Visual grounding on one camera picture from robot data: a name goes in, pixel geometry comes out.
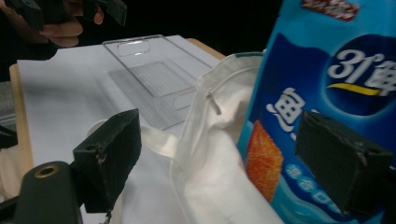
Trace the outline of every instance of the clear plastic tray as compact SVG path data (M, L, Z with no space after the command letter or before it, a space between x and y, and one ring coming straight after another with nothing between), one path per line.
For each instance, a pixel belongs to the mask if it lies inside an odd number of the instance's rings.
M104 42L123 69L109 75L148 124L166 129L184 121L195 95L196 66L210 68L163 35Z

